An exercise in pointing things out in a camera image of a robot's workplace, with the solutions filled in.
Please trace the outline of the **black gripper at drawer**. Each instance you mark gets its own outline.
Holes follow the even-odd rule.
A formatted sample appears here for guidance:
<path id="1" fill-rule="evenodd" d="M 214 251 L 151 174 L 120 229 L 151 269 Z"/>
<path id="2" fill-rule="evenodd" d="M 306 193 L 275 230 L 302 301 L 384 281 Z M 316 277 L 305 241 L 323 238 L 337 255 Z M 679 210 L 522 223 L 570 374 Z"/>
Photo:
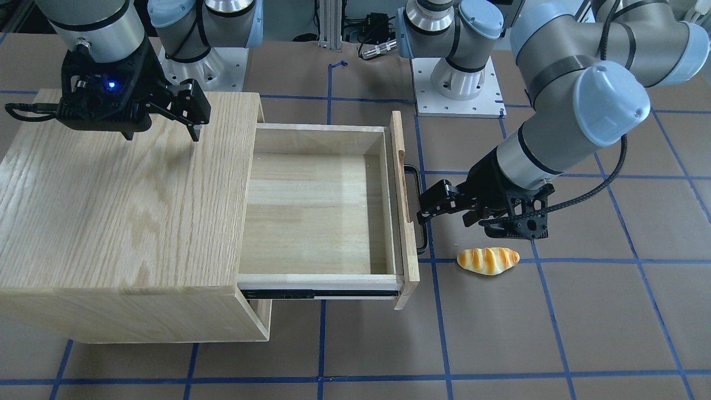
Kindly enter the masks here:
<path id="1" fill-rule="evenodd" d="M 465 212 L 462 221 L 465 227 L 470 227 L 490 216 L 517 216 L 547 207 L 551 193 L 554 193 L 552 184 L 541 189 L 523 189 L 513 184 L 501 171 L 493 149 L 470 169 L 462 184 L 452 185 L 443 179 L 421 193 L 417 223 L 424 225 L 436 216 Z M 495 222 L 484 230 L 490 238 L 544 239 L 548 238 L 548 215 Z"/>

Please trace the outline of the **black gripper on cabinet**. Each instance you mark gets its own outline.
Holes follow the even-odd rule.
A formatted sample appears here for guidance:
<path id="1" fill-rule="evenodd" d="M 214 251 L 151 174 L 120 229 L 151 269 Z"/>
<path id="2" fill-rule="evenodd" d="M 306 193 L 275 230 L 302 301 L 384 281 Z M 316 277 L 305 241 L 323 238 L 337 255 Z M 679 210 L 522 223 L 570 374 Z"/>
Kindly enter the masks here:
<path id="1" fill-rule="evenodd" d="M 186 125 L 198 142 L 210 122 L 211 105 L 196 79 L 169 84 L 148 37 L 122 60 L 99 63 L 84 42 L 69 50 L 61 68 L 57 119 L 74 130 L 135 132 L 152 126 L 150 113 Z"/>

